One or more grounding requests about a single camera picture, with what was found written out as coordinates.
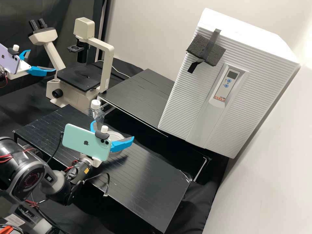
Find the black foam block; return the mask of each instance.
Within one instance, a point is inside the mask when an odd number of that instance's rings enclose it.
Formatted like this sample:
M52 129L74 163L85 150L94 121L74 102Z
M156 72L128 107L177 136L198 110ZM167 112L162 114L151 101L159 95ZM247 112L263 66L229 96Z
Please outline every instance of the black foam block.
M186 51L198 58L205 59L203 58L203 53L208 43L209 43L209 39L207 39L206 37L202 35L197 34Z
M186 51L205 60L209 65L216 66L224 54L225 48L197 34Z

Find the black platform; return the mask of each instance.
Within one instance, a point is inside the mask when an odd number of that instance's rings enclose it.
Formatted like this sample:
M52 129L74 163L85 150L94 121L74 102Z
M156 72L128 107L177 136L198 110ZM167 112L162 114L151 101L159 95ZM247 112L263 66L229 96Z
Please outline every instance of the black platform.
M95 64L79 64L58 71L58 78L75 88L87 92L96 88L101 82L102 69Z
M92 120L67 105L15 130L14 136L15 140L20 138L51 155L65 124L89 129ZM55 155L64 166L71 165L78 157L79 152L62 145ZM96 173L103 171L111 176L109 196L161 232L165 232L190 184L180 170L135 143L120 154L110 155ZM103 175L93 179L92 184L103 190L106 181L107 177Z
M99 94L105 102L157 129L174 82L146 69Z

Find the white bottle cap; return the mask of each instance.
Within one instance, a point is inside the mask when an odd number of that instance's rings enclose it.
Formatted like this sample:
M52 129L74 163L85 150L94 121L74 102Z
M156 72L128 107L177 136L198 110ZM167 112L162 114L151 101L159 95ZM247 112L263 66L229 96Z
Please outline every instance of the white bottle cap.
M107 131L108 131L108 126L103 125L101 128L101 133L107 133Z
M99 100L97 100L97 99L93 99L93 100L91 101L90 107L91 107L92 109L98 110L98 109L100 109L100 106L101 106L101 101L99 101Z
M19 51L19 48L20 48L19 45L13 45L13 50L14 51Z

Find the mint green iphone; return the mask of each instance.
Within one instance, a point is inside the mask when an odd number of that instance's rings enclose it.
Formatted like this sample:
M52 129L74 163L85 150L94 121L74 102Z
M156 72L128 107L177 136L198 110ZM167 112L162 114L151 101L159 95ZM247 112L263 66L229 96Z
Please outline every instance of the mint green iphone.
M63 145L67 148L84 153L90 157L106 161L110 153L111 140L102 140L95 136L95 133L66 124L63 136Z

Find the black backdrop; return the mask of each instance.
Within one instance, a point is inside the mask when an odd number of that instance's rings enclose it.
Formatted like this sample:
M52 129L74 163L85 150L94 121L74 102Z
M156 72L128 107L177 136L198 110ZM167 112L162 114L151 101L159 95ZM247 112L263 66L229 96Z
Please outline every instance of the black backdrop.
M31 49L28 63L32 66L52 67L43 46L33 45L28 34L31 28L28 21L43 18L48 27L54 27L58 38L54 45L66 66L76 61L76 54L69 53L67 46L76 43L73 35L74 21L87 17L95 23L95 36L98 36L100 17L103 6L105 18L109 12L106 0L1 0L0 1L0 43L6 47L20 46L20 52ZM89 52L89 58L95 57L95 48ZM0 89L0 96L40 81L42 77L27 75L9 80L6 87Z

